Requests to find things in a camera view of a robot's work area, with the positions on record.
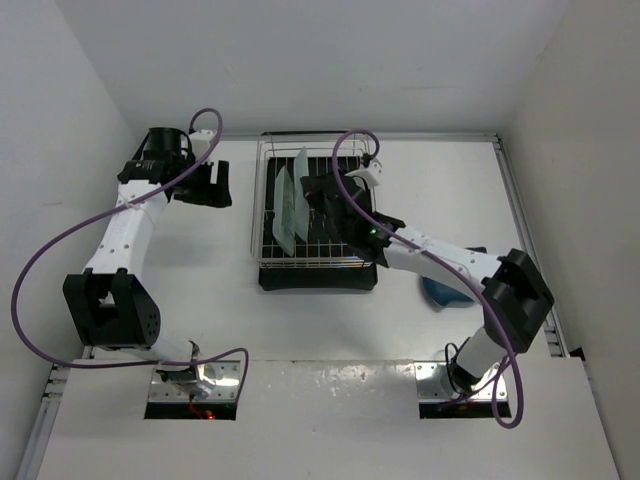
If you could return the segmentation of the light green rectangular plate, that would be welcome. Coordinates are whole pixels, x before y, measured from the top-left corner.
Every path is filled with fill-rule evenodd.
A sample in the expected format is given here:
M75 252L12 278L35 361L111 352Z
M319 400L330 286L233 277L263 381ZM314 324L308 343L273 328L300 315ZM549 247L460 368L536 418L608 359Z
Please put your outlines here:
M272 234L284 253L293 257L296 250L294 184L286 167L282 167L274 184L274 219Z

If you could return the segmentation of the light green plate with berries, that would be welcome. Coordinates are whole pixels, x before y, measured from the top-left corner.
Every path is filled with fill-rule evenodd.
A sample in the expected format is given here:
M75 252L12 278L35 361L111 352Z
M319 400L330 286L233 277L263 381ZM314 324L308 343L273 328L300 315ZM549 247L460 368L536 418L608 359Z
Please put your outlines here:
M293 162L294 175L294 226L295 233L304 241L308 241L310 207L305 198L302 178L309 176L307 149L303 147Z

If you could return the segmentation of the dark blue round plate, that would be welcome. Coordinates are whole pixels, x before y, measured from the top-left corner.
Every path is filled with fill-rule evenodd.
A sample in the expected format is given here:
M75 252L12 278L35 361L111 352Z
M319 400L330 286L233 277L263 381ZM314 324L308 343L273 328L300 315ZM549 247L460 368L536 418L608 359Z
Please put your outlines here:
M494 266L492 255L488 260L485 259L488 254L487 248L485 246L462 248L434 241L426 247L426 250L467 279L467 282L461 281L446 268L442 268L431 258L427 258L430 273L421 275L422 286L427 296L438 307L443 308L476 302L476 295L469 288L468 283L478 292L483 291L482 281L492 272L491 267Z

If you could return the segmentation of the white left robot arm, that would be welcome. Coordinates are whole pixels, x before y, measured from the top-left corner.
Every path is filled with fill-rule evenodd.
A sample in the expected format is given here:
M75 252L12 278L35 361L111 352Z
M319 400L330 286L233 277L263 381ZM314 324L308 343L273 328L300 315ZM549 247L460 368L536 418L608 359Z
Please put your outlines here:
M215 371L194 363L200 355L195 342L162 327L160 309L141 275L154 228L170 201L231 205L229 164L206 154L214 139L211 130L150 129L117 176L118 213L83 272L68 275L63 284L84 345L160 361L160 379L196 399L213 392Z

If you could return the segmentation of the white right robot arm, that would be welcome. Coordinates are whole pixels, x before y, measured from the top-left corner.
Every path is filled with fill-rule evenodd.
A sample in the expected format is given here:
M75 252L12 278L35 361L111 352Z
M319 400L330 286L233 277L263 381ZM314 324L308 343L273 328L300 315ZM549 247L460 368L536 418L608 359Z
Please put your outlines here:
M449 388L468 394L509 354L524 354L555 299L524 251L497 256L434 239L372 209L367 192L343 172L305 176L304 198L324 215L328 235L376 265L415 273L456 290L483 308L484 324L446 369Z

